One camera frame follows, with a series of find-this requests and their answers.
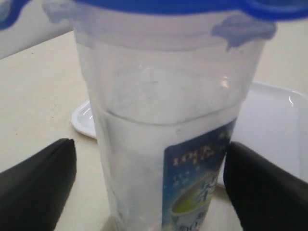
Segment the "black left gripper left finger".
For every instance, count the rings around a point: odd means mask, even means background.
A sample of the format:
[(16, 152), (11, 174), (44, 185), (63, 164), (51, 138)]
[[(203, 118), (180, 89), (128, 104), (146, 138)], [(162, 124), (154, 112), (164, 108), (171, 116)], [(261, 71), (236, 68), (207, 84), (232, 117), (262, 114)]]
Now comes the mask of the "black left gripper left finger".
[(59, 139), (0, 174), (0, 229), (52, 231), (77, 174), (73, 139)]

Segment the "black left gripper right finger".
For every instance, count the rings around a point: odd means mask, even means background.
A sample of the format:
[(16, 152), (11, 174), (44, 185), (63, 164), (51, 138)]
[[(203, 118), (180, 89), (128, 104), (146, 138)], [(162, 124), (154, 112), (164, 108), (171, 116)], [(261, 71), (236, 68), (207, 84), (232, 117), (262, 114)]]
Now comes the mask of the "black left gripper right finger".
[(308, 184), (239, 142), (227, 150), (227, 195), (244, 231), (306, 231)]

